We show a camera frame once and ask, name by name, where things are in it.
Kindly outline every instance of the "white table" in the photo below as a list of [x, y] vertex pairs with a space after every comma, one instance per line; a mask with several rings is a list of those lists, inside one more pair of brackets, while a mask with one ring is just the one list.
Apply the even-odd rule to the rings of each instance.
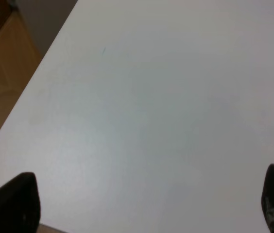
[[273, 0], [79, 0], [0, 130], [71, 233], [267, 233]]

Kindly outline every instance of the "gray wall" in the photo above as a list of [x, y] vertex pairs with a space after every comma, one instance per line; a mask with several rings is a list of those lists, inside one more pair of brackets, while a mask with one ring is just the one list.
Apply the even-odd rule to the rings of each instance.
[[77, 0], [16, 0], [32, 40], [43, 57]]

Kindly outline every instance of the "floor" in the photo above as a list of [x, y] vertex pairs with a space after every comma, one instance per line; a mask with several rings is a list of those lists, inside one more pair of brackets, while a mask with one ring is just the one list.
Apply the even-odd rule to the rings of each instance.
[[[0, 128], [26, 87], [41, 56], [15, 11], [0, 30]], [[59, 233], [40, 225], [38, 233]]]

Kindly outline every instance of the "white tabletop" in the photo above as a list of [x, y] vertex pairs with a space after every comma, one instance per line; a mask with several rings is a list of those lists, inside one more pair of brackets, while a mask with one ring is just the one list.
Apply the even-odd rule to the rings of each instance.
[[71, 233], [266, 233], [273, 0], [79, 0], [0, 130]]

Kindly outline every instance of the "wooden floor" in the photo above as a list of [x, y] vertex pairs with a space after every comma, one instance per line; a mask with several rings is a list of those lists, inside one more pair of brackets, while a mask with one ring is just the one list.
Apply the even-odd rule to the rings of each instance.
[[0, 128], [40, 61], [20, 14], [12, 12], [0, 30]]

